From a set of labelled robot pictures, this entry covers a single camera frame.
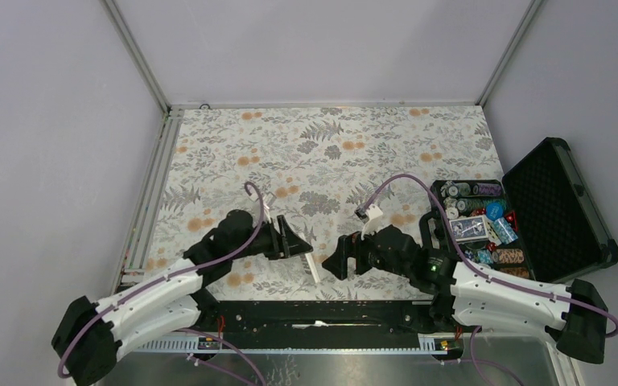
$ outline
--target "black foam lining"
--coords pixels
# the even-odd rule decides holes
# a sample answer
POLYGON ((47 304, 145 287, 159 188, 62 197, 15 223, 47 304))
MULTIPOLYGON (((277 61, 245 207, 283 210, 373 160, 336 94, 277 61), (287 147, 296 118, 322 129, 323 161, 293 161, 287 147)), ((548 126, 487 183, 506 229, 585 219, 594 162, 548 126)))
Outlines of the black foam lining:
POLYGON ((536 280, 557 281, 600 262, 601 247, 550 143, 517 164, 503 185, 536 280))

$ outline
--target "white poker chip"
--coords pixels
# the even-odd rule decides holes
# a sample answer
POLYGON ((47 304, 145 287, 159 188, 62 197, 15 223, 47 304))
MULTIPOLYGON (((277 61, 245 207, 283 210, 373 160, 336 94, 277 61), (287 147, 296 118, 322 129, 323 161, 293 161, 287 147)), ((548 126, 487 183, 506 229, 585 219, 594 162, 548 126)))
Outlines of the white poker chip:
POLYGON ((455 207, 448 207, 447 208, 447 217, 449 218, 449 220, 456 220, 459 217, 459 212, 458 209, 456 209, 455 207))

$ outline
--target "gray floor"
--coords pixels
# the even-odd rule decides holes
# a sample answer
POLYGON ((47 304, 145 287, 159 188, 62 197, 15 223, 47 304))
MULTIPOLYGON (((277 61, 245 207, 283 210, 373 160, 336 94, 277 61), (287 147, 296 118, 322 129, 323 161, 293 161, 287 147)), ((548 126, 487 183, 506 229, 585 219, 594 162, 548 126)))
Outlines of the gray floor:
MULTIPOLYGON (((558 384, 546 348, 533 339, 478 338, 477 357, 510 368, 525 386, 558 384)), ((269 386, 380 386, 380 385, 481 385, 472 363, 440 366, 431 356, 416 355, 255 355, 250 357, 269 386)), ((184 355, 132 353, 117 364, 104 385, 199 386, 235 385, 240 381, 202 366, 195 368, 184 355)), ((247 363, 234 355, 211 359, 240 376, 253 379, 247 363)), ((496 385, 516 385, 509 376, 483 367, 496 385)))

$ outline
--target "case lid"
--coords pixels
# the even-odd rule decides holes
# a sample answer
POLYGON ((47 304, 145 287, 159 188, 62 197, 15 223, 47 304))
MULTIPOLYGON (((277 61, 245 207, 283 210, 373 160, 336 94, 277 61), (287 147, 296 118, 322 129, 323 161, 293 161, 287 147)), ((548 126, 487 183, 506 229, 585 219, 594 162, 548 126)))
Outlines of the case lid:
POLYGON ((536 280, 564 282, 618 261, 565 140, 546 138, 502 183, 536 280))

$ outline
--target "blue poker chip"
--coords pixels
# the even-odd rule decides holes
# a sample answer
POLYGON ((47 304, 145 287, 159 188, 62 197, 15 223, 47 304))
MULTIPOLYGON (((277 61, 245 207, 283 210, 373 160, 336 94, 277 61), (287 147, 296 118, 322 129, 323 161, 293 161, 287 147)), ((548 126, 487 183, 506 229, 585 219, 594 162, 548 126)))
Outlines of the blue poker chip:
POLYGON ((503 216, 503 207, 498 203, 487 205, 487 218, 491 221, 500 219, 503 216))

